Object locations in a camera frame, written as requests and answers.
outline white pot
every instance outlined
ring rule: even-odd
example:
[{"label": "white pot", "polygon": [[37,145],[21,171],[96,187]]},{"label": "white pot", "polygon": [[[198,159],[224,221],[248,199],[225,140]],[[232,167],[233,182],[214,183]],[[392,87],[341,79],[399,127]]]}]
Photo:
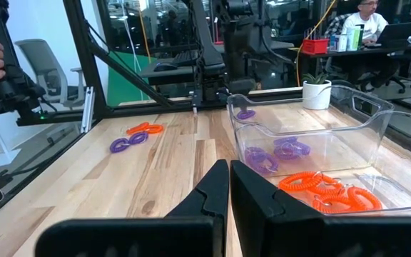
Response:
[{"label": "white pot", "polygon": [[303,84],[303,107],[311,110],[324,110],[329,107],[331,99],[331,81],[325,81],[323,85],[309,84],[304,81]]}]

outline succulent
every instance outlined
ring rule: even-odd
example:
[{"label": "succulent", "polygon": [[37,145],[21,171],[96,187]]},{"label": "succulent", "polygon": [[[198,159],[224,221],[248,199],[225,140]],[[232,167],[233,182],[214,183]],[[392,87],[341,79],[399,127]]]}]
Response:
[{"label": "succulent", "polygon": [[321,73],[318,76],[313,76],[312,74],[304,74],[303,81],[307,81],[307,83],[312,85],[323,85],[325,84],[326,78],[328,77],[327,74]]}]

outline red basket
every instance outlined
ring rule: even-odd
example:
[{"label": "red basket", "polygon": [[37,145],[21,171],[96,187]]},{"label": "red basket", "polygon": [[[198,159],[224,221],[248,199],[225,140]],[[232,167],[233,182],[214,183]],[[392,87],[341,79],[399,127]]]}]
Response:
[{"label": "red basket", "polygon": [[326,54],[328,51],[329,39],[304,39],[303,53],[306,54]]}]

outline eyeglasses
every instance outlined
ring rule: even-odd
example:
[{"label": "eyeglasses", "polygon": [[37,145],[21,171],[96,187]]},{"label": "eyeglasses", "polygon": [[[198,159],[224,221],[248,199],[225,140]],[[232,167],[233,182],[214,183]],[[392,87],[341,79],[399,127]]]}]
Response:
[{"label": "eyeglasses", "polygon": [[380,4],[379,1],[370,1],[368,3],[361,3],[360,5],[367,5],[367,6],[378,6]]}]

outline gray office chair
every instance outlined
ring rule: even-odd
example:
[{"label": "gray office chair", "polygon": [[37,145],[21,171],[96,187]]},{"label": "gray office chair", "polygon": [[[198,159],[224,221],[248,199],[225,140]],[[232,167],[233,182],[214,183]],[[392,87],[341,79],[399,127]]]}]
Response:
[{"label": "gray office chair", "polygon": [[83,106],[85,92],[81,68],[71,69],[78,73],[78,86],[68,86],[66,75],[50,46],[43,39],[27,39],[15,42],[36,74],[37,84],[46,90],[44,98],[50,103],[60,103],[70,108]]}]

